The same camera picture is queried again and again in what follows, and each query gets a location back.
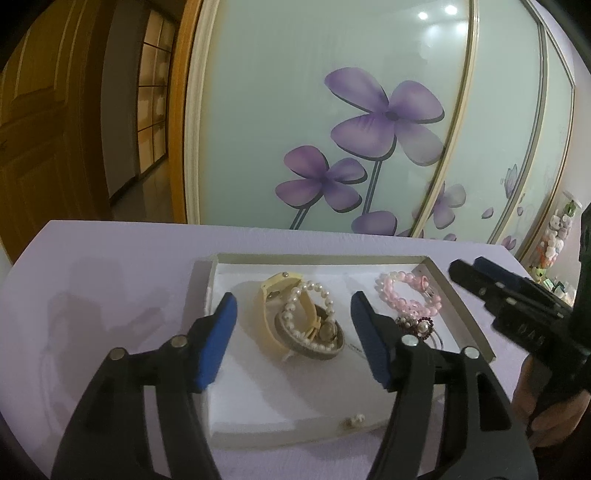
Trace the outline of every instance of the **white foam insert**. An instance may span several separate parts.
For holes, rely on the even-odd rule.
[[[376,312],[396,318],[396,312],[379,298],[375,288],[379,275],[414,271],[430,277],[424,264],[218,263],[208,288],[206,314],[211,314],[230,291],[238,300],[238,319],[216,381],[202,396],[203,427],[213,447],[268,448],[329,439],[350,433],[343,423],[354,415],[365,416],[363,427],[355,430],[358,432],[384,425],[391,414],[395,394],[386,392],[373,379],[367,361],[353,349],[345,348],[329,361],[296,355],[285,362],[272,362],[261,352],[253,322],[263,320],[252,314],[255,298],[263,281],[283,271],[300,273],[305,280],[321,282],[330,290],[345,339],[359,348],[361,343],[349,314],[351,295],[364,291]],[[440,292],[432,279],[431,285]],[[395,289],[407,300],[424,302],[419,292],[404,283],[396,283]],[[475,345],[449,300],[441,296],[443,308],[433,322],[445,350],[458,352]],[[315,292],[311,297],[320,303]],[[274,312],[267,315],[272,321]]]

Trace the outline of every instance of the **white wall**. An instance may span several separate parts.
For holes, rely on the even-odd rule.
[[[591,203],[591,74],[572,46],[574,64],[574,119],[562,190],[571,192],[586,208]],[[550,274],[575,285],[579,281],[580,216]]]
[[[142,41],[150,9],[143,0],[119,0],[103,64],[100,127],[109,196],[139,173],[137,89]]]

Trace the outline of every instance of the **frosted glass door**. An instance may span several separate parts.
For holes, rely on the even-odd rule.
[[[464,68],[468,2],[449,5],[220,1],[200,113],[201,222],[408,235]]]
[[[549,38],[547,44],[548,92],[540,140],[520,202],[499,238],[515,254],[521,253],[523,241],[535,234],[535,227],[551,200],[569,137],[573,85]]]
[[[487,242],[528,153],[541,79],[538,23],[517,0],[479,0],[465,116],[426,238]]]

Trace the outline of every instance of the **human hand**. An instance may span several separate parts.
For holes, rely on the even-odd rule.
[[[519,381],[511,402],[515,415],[526,425],[537,402],[537,398],[530,390],[529,383],[533,365],[534,358],[532,356],[528,356],[521,365]],[[583,390],[573,398],[552,405],[542,412],[531,424],[533,434],[529,441],[532,450],[537,447],[557,445],[566,440],[579,424],[590,399],[591,395]]]

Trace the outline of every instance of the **flower stem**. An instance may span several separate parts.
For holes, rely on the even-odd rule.
[[[381,169],[382,162],[374,162],[374,169],[371,173],[371,179],[369,179],[368,191],[365,195],[365,203],[363,204],[363,213],[369,213],[369,209],[371,208],[371,202],[374,199],[375,186],[378,184],[378,177]]]
[[[304,221],[304,218],[306,217],[309,211],[310,207],[299,209],[298,212],[295,214],[294,221],[291,223],[290,230],[299,230],[301,223]]]

